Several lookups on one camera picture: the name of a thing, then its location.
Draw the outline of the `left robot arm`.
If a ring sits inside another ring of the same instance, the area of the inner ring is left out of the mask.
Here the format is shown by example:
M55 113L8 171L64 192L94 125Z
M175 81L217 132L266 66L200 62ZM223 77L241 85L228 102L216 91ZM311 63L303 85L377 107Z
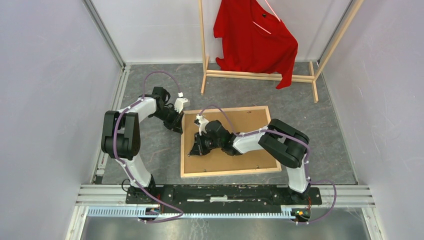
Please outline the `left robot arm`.
M119 163L130 186L138 190L137 196L145 204L156 200L157 190L153 175L141 159L140 123L146 118L157 118L166 129L182 134L183 109L190 101L182 92L178 93L174 103L169 100L170 93L155 86L151 94L142 94L129 106L104 114L101 150Z

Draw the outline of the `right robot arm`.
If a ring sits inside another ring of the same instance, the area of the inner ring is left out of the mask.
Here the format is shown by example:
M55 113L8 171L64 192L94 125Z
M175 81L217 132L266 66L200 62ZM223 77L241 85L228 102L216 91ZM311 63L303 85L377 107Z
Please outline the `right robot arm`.
M279 119L250 132L230 132L219 120L209 121L197 115L194 124L199 128L194 134L194 143L189 156L205 156L220 149L229 156L240 156L264 150L286 167L289 199L302 204L309 198L309 177L305 159L309 156L310 139L301 131Z

